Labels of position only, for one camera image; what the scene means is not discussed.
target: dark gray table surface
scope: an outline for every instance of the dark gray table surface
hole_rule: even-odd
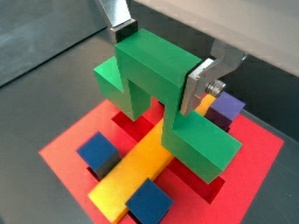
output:
[[[92,69],[113,55],[101,31],[0,88],[0,223],[90,223],[38,150],[98,105]],[[244,223],[297,223],[299,144],[284,140]]]

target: red base plate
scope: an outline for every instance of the red base plate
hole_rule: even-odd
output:
[[[109,101],[104,101],[40,150],[44,161],[94,223],[108,223],[108,220],[88,198],[97,180],[76,150],[100,132],[124,156],[136,145],[140,133],[145,133],[140,124],[147,123],[148,130],[149,123],[156,124],[161,119],[163,111],[163,106],[155,101],[136,126],[125,121],[125,124],[120,123],[125,127],[121,129],[112,121],[121,116],[118,110]],[[243,147],[220,175],[225,183],[211,204],[168,168],[155,181],[175,201],[161,223],[240,223],[283,141],[241,115],[228,133],[243,143]],[[126,215],[121,223],[134,222]]]

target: green l-shaped block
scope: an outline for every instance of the green l-shaped block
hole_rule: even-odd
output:
[[[132,120],[151,107],[151,97],[163,103],[163,146],[209,183],[240,142],[196,112],[179,112],[184,76],[201,60],[144,29],[114,49],[116,57],[94,68],[101,94]]]

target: block structure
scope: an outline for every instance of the block structure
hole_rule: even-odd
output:
[[[125,203],[128,210],[143,224],[157,224],[165,216],[173,200],[151,179],[147,179]]]
[[[147,179],[155,179],[173,159],[161,146],[163,120],[128,152],[88,197],[110,223],[126,214],[125,203]]]
[[[209,105],[205,117],[227,131],[244,106],[245,103],[243,101],[223,92],[215,102]]]
[[[100,133],[85,142],[77,153],[100,179],[106,176],[121,159],[116,146]]]
[[[156,105],[159,103],[153,103],[153,107],[144,114],[144,118],[153,125],[156,119],[161,119],[161,108],[157,108]],[[77,154],[77,148],[98,131],[117,147],[121,155],[133,149],[136,141],[110,120],[117,113],[118,110],[110,101],[102,101],[38,152],[45,164],[94,224],[108,224],[109,222],[88,198],[88,193],[98,182],[86,171],[86,164]],[[283,140],[243,115],[237,116],[236,121],[231,124],[229,134],[241,141],[243,148],[228,169],[220,174],[225,184],[211,204],[197,197],[193,190],[169,169],[165,168],[155,180],[155,183],[175,201],[163,218],[163,224],[241,222],[281,148]],[[129,220],[126,215],[121,223],[134,223]]]
[[[101,94],[134,120],[164,105],[163,146],[209,183],[235,157],[240,142],[195,111],[180,114],[184,76],[201,61],[180,47],[140,30],[116,44],[116,57],[94,68]]]

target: blue block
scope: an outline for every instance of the blue block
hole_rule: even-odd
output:
[[[143,224],[156,224],[163,219],[172,204],[173,200],[153,181],[147,179],[125,206]]]
[[[97,133],[77,150],[78,155],[88,163],[93,172],[97,172],[101,167],[108,166],[109,160],[114,161],[117,155],[116,146],[106,138]]]

